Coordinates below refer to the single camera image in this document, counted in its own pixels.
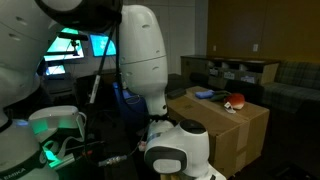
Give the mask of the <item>red and green plush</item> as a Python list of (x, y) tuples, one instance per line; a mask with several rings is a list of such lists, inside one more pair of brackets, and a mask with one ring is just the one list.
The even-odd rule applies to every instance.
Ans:
[(233, 109), (240, 110), (245, 104), (245, 97), (241, 93), (230, 93), (228, 91), (215, 91), (210, 101), (221, 101), (230, 103)]

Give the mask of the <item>large cardboard box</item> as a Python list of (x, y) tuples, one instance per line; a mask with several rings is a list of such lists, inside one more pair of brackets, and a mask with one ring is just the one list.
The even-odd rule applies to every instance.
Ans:
[(192, 119), (205, 126), (210, 135), (210, 164), (230, 178), (261, 156), (269, 110), (246, 102), (234, 114), (221, 102), (198, 99), (195, 93), (205, 88), (188, 88), (186, 94), (168, 99), (169, 116), (176, 121)]

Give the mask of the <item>blue folded cloth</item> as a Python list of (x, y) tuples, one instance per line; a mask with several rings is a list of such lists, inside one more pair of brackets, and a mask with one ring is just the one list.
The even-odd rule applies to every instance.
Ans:
[(213, 90), (199, 91), (195, 93), (195, 96), (198, 99), (208, 99), (208, 98), (211, 98), (213, 95), (214, 95)]

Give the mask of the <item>wooden shelf cabinet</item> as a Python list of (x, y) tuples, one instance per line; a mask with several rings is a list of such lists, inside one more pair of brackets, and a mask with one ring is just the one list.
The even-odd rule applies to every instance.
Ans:
[(224, 88), (228, 80), (263, 85), (274, 81), (279, 64), (274, 59), (184, 55), (181, 75), (216, 88)]

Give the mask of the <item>computer monitor right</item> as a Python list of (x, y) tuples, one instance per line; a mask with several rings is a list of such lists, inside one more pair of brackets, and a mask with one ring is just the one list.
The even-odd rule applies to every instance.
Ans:
[(116, 54), (115, 44), (108, 36), (91, 34), (90, 40), (92, 52), (95, 57), (101, 57), (103, 55), (106, 45), (108, 45), (106, 52), (107, 56), (113, 56)]

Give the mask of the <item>computer monitor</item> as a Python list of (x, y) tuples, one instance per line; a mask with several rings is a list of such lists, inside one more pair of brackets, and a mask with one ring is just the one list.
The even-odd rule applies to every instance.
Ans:
[(116, 54), (115, 44), (108, 36), (91, 34), (90, 40), (92, 52), (95, 57), (101, 57), (103, 55), (106, 45), (108, 45), (106, 52), (107, 56), (113, 56)]
[[(76, 40), (73, 47), (70, 39), (57, 37), (48, 49), (49, 54), (44, 56), (46, 61), (70, 60), (84, 57), (82, 44)], [(67, 54), (67, 51), (77, 51), (76, 54)]]

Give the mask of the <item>computer monitor left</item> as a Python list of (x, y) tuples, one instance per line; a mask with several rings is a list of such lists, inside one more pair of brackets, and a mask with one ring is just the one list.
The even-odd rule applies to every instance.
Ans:
[[(70, 39), (57, 37), (48, 49), (49, 54), (44, 56), (46, 61), (70, 60), (84, 57), (82, 44), (76, 40), (73, 47)], [(77, 51), (76, 54), (67, 54), (67, 51)]]

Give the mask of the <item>white VR headset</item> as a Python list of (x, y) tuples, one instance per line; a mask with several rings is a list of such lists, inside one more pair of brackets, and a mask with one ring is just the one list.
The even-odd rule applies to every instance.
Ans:
[(31, 114), (28, 120), (39, 142), (45, 142), (58, 130), (73, 130), (84, 139), (87, 116), (75, 106), (43, 108)]

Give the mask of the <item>green plaid sofa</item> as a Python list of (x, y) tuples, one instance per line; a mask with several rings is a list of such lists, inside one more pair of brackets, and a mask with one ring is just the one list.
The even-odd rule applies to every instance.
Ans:
[(283, 61), (275, 80), (263, 87), (263, 104), (296, 113), (305, 101), (320, 101), (320, 64)]

